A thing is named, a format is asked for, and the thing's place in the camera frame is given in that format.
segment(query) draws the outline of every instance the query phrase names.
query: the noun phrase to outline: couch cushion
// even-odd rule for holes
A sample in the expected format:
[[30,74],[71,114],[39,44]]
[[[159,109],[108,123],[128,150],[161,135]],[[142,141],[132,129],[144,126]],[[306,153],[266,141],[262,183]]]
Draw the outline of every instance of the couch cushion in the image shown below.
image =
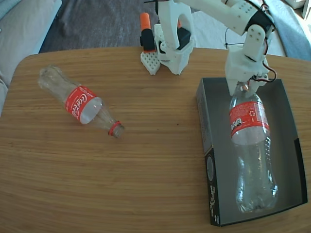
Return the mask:
[[0,113],[16,67],[33,53],[46,33],[55,3],[56,0],[23,0],[0,20]]
[[21,0],[0,0],[0,20]]

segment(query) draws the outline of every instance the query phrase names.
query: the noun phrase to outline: orange part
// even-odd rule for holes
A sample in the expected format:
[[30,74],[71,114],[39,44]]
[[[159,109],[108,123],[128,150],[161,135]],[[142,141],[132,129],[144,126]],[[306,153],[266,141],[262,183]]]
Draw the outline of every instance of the orange part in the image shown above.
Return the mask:
[[140,14],[140,29],[141,31],[145,29],[151,29],[150,18],[148,13]]

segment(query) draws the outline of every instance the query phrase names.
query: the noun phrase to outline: red bottle ring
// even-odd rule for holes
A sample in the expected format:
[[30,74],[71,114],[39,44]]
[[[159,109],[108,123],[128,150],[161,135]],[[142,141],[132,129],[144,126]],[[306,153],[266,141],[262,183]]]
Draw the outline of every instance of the red bottle ring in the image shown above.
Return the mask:
[[117,121],[116,123],[114,123],[114,124],[111,126],[111,128],[110,128],[110,130],[109,130],[109,132],[108,132],[108,135],[109,135],[109,136],[112,136],[112,133],[113,133],[114,129],[115,129],[118,125],[121,125],[121,122]]

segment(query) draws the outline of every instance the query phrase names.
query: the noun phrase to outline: gray couch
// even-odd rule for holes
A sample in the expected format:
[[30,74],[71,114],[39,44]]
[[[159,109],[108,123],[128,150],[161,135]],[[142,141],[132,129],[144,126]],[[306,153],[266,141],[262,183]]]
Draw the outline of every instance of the gray couch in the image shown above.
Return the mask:
[[0,20],[0,115],[16,67],[39,52],[61,4],[61,0],[22,0]]

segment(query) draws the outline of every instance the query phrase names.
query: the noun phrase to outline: plastic bottle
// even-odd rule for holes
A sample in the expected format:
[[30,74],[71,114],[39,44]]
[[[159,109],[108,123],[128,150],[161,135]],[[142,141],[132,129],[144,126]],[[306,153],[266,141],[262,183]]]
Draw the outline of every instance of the plastic bottle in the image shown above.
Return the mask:
[[270,160],[270,129],[261,99],[238,83],[230,103],[231,139],[238,158],[236,202],[241,212],[270,209],[277,201]]
[[58,99],[78,121],[119,138],[124,127],[109,112],[104,101],[87,87],[67,78],[59,67],[47,66],[40,71],[39,86]]

